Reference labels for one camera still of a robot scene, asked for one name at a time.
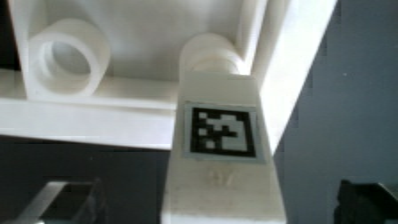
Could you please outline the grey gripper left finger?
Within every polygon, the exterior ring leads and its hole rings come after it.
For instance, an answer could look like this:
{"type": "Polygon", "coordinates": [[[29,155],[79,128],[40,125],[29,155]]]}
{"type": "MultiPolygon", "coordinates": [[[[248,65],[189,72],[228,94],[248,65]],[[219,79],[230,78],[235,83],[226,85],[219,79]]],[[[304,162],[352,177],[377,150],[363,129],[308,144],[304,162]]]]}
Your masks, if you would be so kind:
{"type": "Polygon", "coordinates": [[[100,181],[50,181],[11,224],[105,224],[100,181]]]}

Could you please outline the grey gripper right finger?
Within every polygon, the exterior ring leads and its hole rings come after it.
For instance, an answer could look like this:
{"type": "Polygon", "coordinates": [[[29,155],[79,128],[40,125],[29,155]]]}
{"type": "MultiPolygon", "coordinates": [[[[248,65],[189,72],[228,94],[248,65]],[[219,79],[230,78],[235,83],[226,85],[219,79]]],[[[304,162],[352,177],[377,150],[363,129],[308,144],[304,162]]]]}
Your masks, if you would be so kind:
{"type": "Polygon", "coordinates": [[[336,224],[398,224],[398,183],[342,180],[336,224]]]}

